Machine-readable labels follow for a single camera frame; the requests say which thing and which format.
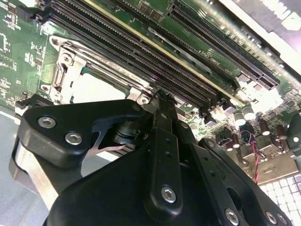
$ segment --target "black plastic bracket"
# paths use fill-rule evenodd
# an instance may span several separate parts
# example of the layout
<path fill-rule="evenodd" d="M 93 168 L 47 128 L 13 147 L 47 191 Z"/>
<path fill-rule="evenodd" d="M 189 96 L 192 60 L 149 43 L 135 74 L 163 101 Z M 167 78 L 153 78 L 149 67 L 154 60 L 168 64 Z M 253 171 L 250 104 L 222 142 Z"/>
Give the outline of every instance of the black plastic bracket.
<path fill-rule="evenodd" d="M 170 222 L 183 206 L 178 141 L 172 131 L 177 115 L 174 103 L 165 94 L 159 92 L 157 97 L 158 110 L 148 139 L 150 175 L 144 205 L 157 222 Z"/>
<path fill-rule="evenodd" d="M 53 128 L 39 125 L 39 118 L 45 116 L 55 121 Z M 100 132 L 103 138 L 113 124 L 143 116 L 144 110 L 131 100 L 36 107 L 24 113 L 18 137 L 30 152 L 57 167 L 72 169 L 80 166 L 85 158 L 92 133 Z M 67 143 L 65 136 L 70 132 L 79 134 L 82 142 L 78 145 Z"/>

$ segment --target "bolt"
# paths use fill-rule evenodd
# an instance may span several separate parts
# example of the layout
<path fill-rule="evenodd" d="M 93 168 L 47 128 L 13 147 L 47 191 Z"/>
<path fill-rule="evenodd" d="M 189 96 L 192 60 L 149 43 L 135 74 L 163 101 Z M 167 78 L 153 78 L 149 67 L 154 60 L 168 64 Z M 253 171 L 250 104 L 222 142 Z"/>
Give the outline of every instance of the bolt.
<path fill-rule="evenodd" d="M 265 212 L 265 214 L 267 215 L 269 221 L 276 225 L 277 224 L 277 221 L 276 221 L 276 218 L 270 213 L 270 212 Z"/>
<path fill-rule="evenodd" d="M 234 226 L 239 225 L 238 217 L 231 209 L 227 208 L 225 210 L 225 214 L 226 214 L 227 219 L 231 222 L 231 224 L 233 224 Z"/>
<path fill-rule="evenodd" d="M 82 142 L 81 136 L 74 132 L 67 133 L 65 140 L 71 145 L 79 145 Z"/>
<path fill-rule="evenodd" d="M 141 107 L 138 106 L 138 105 L 133 105 L 132 108 L 135 110 L 135 111 L 141 111 Z"/>
<path fill-rule="evenodd" d="M 38 124 L 47 129 L 51 129 L 56 125 L 56 121 L 50 117 L 41 117 L 38 119 Z"/>
<path fill-rule="evenodd" d="M 181 125 L 185 128 L 188 129 L 188 125 L 185 122 L 182 122 Z"/>
<path fill-rule="evenodd" d="M 72 57 L 71 57 L 69 54 L 67 54 L 67 53 L 63 53 L 63 54 L 62 54 L 62 59 L 64 60 L 64 62 L 65 62 L 67 65 L 71 65 L 72 62 L 73 62 Z"/>
<path fill-rule="evenodd" d="M 211 140 L 208 140 L 208 144 L 210 147 L 214 147 L 214 143 Z"/>
<path fill-rule="evenodd" d="M 162 194 L 163 199 L 166 202 L 174 203 L 176 200 L 176 195 L 175 195 L 173 189 L 171 189 L 170 187 L 164 186 L 161 189 L 161 194 Z"/>
<path fill-rule="evenodd" d="M 161 116 L 165 119 L 167 119 L 167 116 L 164 113 L 161 113 Z"/>
<path fill-rule="evenodd" d="M 279 219 L 281 220 L 282 223 L 284 223 L 285 225 L 287 225 L 286 219 L 280 213 L 278 213 L 277 216 L 279 217 Z"/>
<path fill-rule="evenodd" d="M 60 44 L 60 42 L 57 39 L 52 39 L 52 44 L 54 44 L 55 46 L 58 46 Z"/>

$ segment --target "mounting hole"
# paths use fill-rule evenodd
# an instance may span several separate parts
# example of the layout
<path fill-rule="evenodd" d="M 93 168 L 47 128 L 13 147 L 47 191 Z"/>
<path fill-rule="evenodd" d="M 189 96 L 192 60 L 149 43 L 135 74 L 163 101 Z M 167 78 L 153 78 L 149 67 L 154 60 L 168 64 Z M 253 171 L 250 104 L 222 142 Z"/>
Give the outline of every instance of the mounting hole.
<path fill-rule="evenodd" d="M 170 153 L 170 152 L 165 152 L 165 155 L 166 155 L 168 158 L 171 158 L 171 153 Z"/>
<path fill-rule="evenodd" d="M 42 90 L 44 90 L 45 92 L 49 91 L 49 88 L 46 85 L 41 85 Z"/>
<path fill-rule="evenodd" d="M 58 46 L 60 44 L 60 42 L 57 39 L 52 39 L 52 44 L 54 44 L 55 46 Z"/>
<path fill-rule="evenodd" d="M 212 177 L 215 177 L 215 173 L 214 173 L 213 171 L 210 171 L 210 175 L 211 175 Z"/>

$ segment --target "cable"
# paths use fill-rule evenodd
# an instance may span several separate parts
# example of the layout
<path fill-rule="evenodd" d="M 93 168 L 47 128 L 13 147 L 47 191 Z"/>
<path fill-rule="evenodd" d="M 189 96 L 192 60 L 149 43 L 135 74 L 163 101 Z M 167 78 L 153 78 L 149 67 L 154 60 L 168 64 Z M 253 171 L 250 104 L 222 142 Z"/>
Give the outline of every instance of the cable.
<path fill-rule="evenodd" d="M 258 167 L 259 167 L 259 155 L 258 155 L 258 149 L 255 146 L 255 141 L 252 142 L 252 149 L 255 155 L 255 183 L 258 184 L 258 178 L 259 178 L 259 171 L 258 171 Z"/>
<path fill-rule="evenodd" d="M 244 140 L 244 138 L 242 137 L 242 133 L 248 133 L 249 134 L 249 140 L 246 142 L 245 140 Z M 240 139 L 242 139 L 243 141 L 245 141 L 247 144 L 250 144 L 251 143 L 251 140 L 252 140 L 252 138 L 254 138 L 254 134 L 253 133 L 251 133 L 250 131 L 248 131 L 248 130 L 243 130 L 243 131 L 241 131 L 240 132 L 240 134 L 239 134 L 239 136 L 240 136 Z"/>

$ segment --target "chip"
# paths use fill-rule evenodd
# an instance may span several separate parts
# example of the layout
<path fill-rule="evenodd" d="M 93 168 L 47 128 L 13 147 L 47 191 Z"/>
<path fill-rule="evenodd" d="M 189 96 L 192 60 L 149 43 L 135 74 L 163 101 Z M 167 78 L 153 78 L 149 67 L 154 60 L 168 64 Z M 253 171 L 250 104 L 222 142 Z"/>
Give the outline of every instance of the chip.
<path fill-rule="evenodd" d="M 11 5 L 8 5 L 8 11 L 13 13 L 13 14 L 16 14 L 17 13 L 17 10 L 14 6 L 11 6 Z"/>
<path fill-rule="evenodd" d="M 151 13 L 151 7 L 147 4 L 145 4 L 143 1 L 140 1 L 138 4 L 138 8 L 141 12 L 143 12 L 145 15 L 149 15 Z"/>
<path fill-rule="evenodd" d="M 163 16 L 155 10 L 151 12 L 150 16 L 156 22 L 160 22 L 163 19 Z"/>

